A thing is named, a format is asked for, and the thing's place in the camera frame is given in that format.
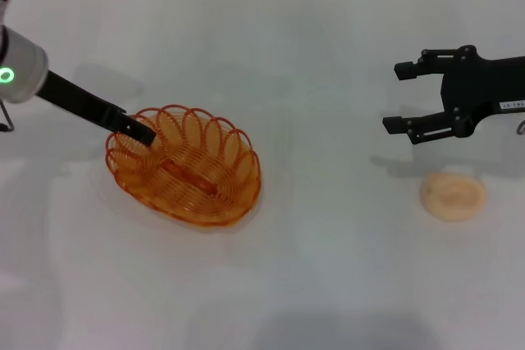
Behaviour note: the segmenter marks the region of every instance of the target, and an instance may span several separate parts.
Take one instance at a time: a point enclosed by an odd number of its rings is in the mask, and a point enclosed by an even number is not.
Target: white table
[[[525,55],[525,0],[13,0],[51,69],[131,112],[181,103],[247,131],[257,214],[204,234],[107,171],[107,136],[35,98],[0,135],[2,350],[522,350],[523,116],[415,148],[385,114],[441,109],[424,48]],[[433,170],[489,204],[444,225]]]

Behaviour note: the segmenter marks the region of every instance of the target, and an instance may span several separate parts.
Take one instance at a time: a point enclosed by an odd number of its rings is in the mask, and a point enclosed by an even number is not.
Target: orange wire basket
[[[178,105],[132,116],[157,133],[151,147],[106,141],[107,168],[145,206],[199,227],[228,227],[252,210],[261,168],[248,135],[227,119]]]

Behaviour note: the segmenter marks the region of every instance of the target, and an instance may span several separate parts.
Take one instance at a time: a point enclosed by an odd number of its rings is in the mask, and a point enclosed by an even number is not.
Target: white sticker
[[[525,100],[519,102],[501,102],[500,107],[502,110],[515,110],[516,108],[525,108]]]

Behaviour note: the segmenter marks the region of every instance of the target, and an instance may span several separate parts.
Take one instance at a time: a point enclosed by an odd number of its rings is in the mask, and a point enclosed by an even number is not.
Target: basket
[[[252,210],[261,169],[248,135],[200,108],[170,105],[131,116],[157,133],[151,147],[124,134],[106,141],[116,183],[156,211],[198,227],[229,227]]]

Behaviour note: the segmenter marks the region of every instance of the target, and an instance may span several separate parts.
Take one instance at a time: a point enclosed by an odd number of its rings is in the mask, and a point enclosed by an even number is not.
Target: green indicator light
[[[15,72],[9,67],[0,69],[0,84],[9,84],[15,79]]]

